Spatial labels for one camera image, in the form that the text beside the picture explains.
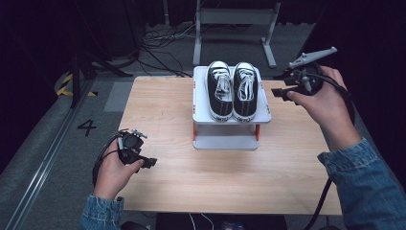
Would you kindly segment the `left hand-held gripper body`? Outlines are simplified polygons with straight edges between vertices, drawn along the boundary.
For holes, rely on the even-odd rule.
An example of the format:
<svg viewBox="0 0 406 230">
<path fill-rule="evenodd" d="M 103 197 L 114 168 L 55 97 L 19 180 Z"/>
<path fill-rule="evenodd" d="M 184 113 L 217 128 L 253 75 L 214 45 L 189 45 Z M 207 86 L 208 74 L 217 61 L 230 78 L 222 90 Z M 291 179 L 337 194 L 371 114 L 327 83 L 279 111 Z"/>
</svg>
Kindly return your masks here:
<svg viewBox="0 0 406 230">
<path fill-rule="evenodd" d="M 144 156 L 141 155 L 141 146 L 144 144 L 144 138 L 146 136 L 135 128 L 130 131 L 122 129 L 118 132 L 119 158 L 125 165 L 144 159 Z"/>
</svg>

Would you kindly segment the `metal floor rail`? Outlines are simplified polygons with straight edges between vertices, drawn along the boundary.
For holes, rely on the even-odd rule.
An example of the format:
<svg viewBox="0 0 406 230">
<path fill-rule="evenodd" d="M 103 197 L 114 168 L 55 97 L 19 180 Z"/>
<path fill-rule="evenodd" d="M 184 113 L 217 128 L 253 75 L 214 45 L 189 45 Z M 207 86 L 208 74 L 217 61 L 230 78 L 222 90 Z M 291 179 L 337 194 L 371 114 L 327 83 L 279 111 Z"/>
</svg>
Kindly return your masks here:
<svg viewBox="0 0 406 230">
<path fill-rule="evenodd" d="M 98 111 L 103 91 L 95 81 L 79 104 L 61 96 L 34 127 L 0 175 L 0 230 L 77 230 L 91 191 L 98 151 Z"/>
</svg>

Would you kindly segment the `person's left hand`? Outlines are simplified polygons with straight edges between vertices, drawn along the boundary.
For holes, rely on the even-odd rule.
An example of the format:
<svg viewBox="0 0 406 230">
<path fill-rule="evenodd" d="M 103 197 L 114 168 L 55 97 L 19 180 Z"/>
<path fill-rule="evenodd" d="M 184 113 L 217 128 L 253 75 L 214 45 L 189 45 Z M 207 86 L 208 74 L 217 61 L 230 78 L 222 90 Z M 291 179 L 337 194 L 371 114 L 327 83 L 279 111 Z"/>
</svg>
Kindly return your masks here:
<svg viewBox="0 0 406 230">
<path fill-rule="evenodd" d="M 143 160 L 138 160 L 130 165 L 124 165 L 117 153 L 118 145 L 114 140 L 105 151 L 98 172 L 97 183 L 93 196 L 114 200 L 117 194 L 126 186 L 130 177 L 141 169 Z"/>
</svg>

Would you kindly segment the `white two-tier shoe rack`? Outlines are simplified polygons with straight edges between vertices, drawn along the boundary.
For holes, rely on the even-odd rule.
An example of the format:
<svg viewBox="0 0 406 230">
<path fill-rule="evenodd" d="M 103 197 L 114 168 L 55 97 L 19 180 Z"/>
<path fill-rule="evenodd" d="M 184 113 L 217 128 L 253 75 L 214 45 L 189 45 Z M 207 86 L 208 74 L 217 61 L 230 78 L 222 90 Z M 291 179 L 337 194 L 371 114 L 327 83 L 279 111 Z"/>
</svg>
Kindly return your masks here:
<svg viewBox="0 0 406 230">
<path fill-rule="evenodd" d="M 259 86 L 257 113 L 249 123 L 241 123 L 234 117 L 227 122 L 217 122 L 211 117 L 205 87 L 206 72 L 207 66 L 193 69 L 193 146 L 198 150 L 256 150 L 260 126 L 272 119 L 259 70 L 256 69 Z"/>
</svg>

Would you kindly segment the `black canvas sneaker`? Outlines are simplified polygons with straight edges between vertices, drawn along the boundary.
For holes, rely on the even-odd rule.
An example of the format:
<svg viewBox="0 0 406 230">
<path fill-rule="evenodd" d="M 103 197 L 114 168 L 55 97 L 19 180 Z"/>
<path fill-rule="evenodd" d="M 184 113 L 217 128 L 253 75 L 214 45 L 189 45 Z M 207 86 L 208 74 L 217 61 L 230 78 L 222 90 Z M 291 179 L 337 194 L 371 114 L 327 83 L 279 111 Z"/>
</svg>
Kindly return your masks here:
<svg viewBox="0 0 406 230">
<path fill-rule="evenodd" d="M 234 116 L 240 122 L 250 122 L 256 116 L 258 75 L 251 63 L 240 62 L 233 73 Z"/>
<path fill-rule="evenodd" d="M 217 60 L 207 68 L 205 79 L 209 111 L 215 121 L 228 121 L 233 112 L 233 92 L 229 66 Z"/>
</svg>

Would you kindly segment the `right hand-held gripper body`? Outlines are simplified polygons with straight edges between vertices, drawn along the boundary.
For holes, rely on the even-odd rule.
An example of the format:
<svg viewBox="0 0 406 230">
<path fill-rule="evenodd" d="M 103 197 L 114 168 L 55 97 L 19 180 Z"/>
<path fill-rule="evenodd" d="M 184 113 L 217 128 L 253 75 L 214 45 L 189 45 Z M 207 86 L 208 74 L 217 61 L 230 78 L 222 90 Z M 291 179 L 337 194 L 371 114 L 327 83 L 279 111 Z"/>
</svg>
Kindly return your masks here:
<svg viewBox="0 0 406 230">
<path fill-rule="evenodd" d="M 289 77 L 301 87 L 303 94 L 314 95 L 321 89 L 324 80 L 317 61 L 336 52 L 337 49 L 332 46 L 322 51 L 301 53 L 296 60 L 288 63 Z"/>
</svg>

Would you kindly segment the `yellow black hazard tape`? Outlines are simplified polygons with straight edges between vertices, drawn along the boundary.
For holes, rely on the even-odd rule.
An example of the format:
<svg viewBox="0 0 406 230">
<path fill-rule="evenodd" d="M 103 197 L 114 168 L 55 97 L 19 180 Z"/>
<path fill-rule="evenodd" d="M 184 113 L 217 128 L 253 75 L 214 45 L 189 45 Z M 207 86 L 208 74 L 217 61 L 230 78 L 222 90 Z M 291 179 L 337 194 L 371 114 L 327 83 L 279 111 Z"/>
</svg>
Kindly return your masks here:
<svg viewBox="0 0 406 230">
<path fill-rule="evenodd" d="M 70 96 L 73 97 L 74 93 L 72 91 L 67 90 L 67 86 L 70 82 L 70 80 L 73 78 L 73 74 L 69 73 L 66 77 L 64 77 L 60 87 L 56 91 L 57 95 L 64 95 L 64 96 Z M 99 92 L 97 91 L 90 91 L 88 92 L 87 96 L 89 97 L 97 97 L 99 95 Z"/>
</svg>

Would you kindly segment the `person's right hand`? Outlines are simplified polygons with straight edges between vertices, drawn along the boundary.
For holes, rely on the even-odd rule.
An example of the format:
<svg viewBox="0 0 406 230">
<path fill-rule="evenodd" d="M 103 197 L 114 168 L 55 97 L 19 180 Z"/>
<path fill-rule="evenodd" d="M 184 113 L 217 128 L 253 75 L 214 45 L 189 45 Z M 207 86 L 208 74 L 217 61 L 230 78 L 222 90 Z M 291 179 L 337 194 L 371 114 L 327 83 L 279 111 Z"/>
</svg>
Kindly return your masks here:
<svg viewBox="0 0 406 230">
<path fill-rule="evenodd" d="M 347 148 L 361 141 L 340 92 L 330 83 L 324 82 L 313 96 L 288 91 L 287 97 L 301 105 L 327 134 L 331 150 Z"/>
</svg>

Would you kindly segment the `grey metal stand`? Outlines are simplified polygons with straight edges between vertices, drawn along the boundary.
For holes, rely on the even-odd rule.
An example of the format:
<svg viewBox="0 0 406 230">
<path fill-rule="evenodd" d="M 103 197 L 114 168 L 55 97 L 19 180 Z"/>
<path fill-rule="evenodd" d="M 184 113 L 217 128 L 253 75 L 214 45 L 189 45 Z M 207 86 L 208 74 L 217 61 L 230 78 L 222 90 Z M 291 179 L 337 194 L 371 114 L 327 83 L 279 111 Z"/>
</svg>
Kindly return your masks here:
<svg viewBox="0 0 406 230">
<path fill-rule="evenodd" d="M 239 25 L 267 25 L 267 36 L 260 39 L 263 51 L 270 68 L 276 68 L 273 52 L 271 50 L 271 38 L 277 24 L 281 3 L 276 2 L 272 9 L 206 9 L 201 6 L 201 0 L 196 0 L 195 10 L 195 42 L 192 65 L 200 64 L 202 36 L 202 24 L 239 24 Z"/>
</svg>

